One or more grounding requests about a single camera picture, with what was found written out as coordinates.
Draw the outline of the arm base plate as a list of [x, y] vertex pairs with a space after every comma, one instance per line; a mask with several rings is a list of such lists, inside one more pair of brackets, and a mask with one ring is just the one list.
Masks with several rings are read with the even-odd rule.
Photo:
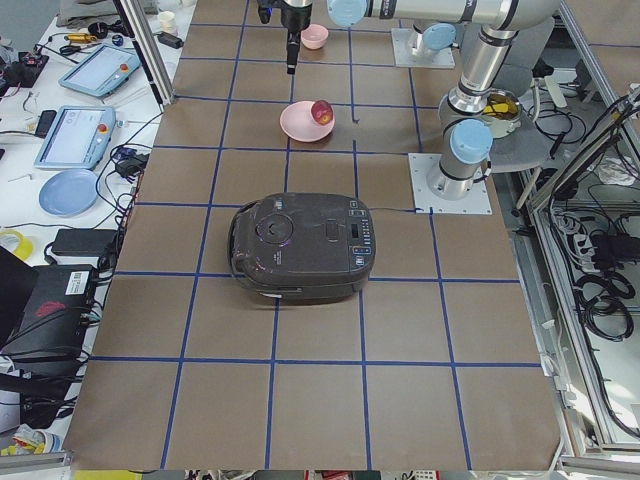
[[453, 180], [440, 168], [440, 154], [409, 153], [414, 208], [424, 214], [491, 215], [487, 182], [480, 168], [467, 180]]
[[392, 28], [392, 46], [396, 67], [453, 69], [455, 60], [450, 46], [440, 50], [427, 46], [425, 36], [413, 28]]

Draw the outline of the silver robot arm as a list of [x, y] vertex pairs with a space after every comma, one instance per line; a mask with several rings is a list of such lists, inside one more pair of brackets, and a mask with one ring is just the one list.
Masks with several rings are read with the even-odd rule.
[[[414, 25], [402, 45], [410, 57], [410, 65], [449, 48], [456, 39], [454, 24], [470, 20], [475, 10], [473, 6], [467, 8], [463, 2], [454, 6], [451, 1], [328, 1], [326, 6], [331, 21], [347, 29], [368, 17], [412, 19]], [[311, 1], [260, 1], [260, 22], [269, 23], [274, 9], [281, 11], [280, 22], [287, 30], [286, 66], [287, 73], [293, 75], [300, 48], [317, 50], [324, 47], [329, 33], [323, 26], [311, 25]]]
[[458, 84], [443, 98], [439, 118], [444, 151], [427, 174], [429, 189], [446, 200], [465, 197], [491, 149], [492, 135], [479, 119], [489, 89], [519, 31], [552, 17], [557, 1], [329, 1], [331, 20], [350, 27], [365, 17], [395, 17], [480, 26]]

